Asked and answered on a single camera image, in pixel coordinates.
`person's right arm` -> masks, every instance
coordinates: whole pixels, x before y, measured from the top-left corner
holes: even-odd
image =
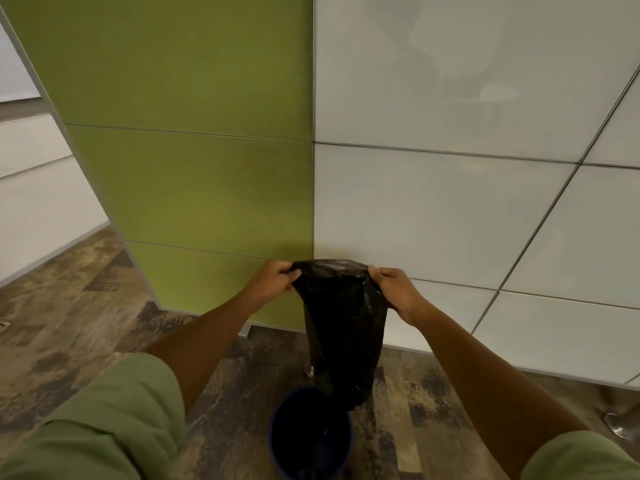
[[[427,339],[482,441],[510,478],[520,478],[534,453],[550,440],[588,430],[546,391],[423,298],[402,270],[370,266],[369,273],[400,317]]]

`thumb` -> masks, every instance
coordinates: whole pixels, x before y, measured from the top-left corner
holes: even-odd
[[[292,284],[295,280],[297,280],[302,274],[301,269],[295,269],[294,271],[287,273],[287,279],[289,280],[289,284]]]
[[[386,278],[384,274],[380,273],[380,268],[377,268],[372,264],[369,265],[369,275],[371,276],[373,281],[375,281],[379,285],[382,284],[382,281],[384,281]]]

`round metal base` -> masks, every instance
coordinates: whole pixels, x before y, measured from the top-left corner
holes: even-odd
[[[307,359],[307,361],[305,362],[305,374],[309,377],[313,377],[316,375],[316,368],[311,365],[311,361],[309,359]]]
[[[633,441],[636,439],[636,433],[632,429],[625,428],[620,422],[621,417],[613,413],[605,413],[602,417],[604,423],[609,427],[614,435]]]

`person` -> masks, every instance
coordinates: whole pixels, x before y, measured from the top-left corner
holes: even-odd
[[[300,271],[267,262],[235,297],[127,356],[18,445],[2,479],[166,479],[193,406],[249,319]],[[399,269],[369,267],[400,317],[423,334],[478,434],[523,480],[640,480],[640,465],[423,298]]]

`blue bucket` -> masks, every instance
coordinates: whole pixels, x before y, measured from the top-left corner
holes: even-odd
[[[320,389],[298,389],[278,407],[269,428],[271,457],[285,478],[326,480],[344,468],[353,427]]]

